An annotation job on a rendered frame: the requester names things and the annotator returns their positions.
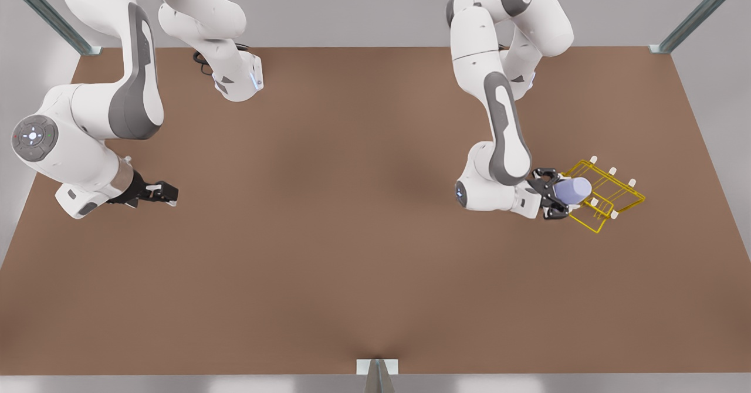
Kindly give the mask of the silver frame post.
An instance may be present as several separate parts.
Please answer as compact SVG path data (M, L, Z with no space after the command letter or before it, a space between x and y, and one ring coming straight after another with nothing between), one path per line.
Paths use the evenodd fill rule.
M356 374L366 376L364 393L396 393L391 376L398 375L397 359L357 359Z
M726 0L702 0L702 2L660 43L648 45L650 53L670 55L684 43L700 24L703 24L711 14Z
M92 46L47 0L24 0L68 45L81 56L97 56L102 53L101 46Z

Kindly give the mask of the lavender cup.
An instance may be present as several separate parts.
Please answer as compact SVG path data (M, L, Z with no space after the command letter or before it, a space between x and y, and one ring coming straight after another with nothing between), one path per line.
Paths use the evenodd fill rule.
M592 185L587 178L574 177L558 180L553 186L556 198L569 206L579 205L592 193Z

